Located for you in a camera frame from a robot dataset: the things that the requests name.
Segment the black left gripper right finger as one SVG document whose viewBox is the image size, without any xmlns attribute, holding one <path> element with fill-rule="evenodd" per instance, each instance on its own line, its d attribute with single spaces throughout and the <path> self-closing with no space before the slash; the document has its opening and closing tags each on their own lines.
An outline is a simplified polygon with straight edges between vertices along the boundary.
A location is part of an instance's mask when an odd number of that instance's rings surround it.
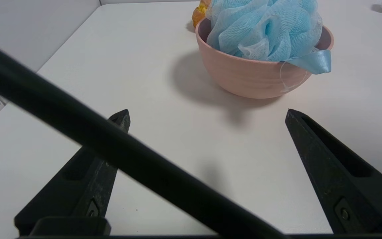
<svg viewBox="0 0 382 239">
<path fill-rule="evenodd" d="M 308 115 L 285 124 L 334 234 L 382 234 L 382 174 Z"/>
</svg>

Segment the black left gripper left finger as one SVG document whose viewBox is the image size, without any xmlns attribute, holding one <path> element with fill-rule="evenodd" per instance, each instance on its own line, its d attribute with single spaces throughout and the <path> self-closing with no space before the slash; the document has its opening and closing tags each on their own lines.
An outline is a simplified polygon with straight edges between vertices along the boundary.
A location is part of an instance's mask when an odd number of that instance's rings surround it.
<svg viewBox="0 0 382 239">
<path fill-rule="evenodd" d="M 15 216 L 21 237 L 108 236 L 118 169 L 82 147 Z"/>
</svg>

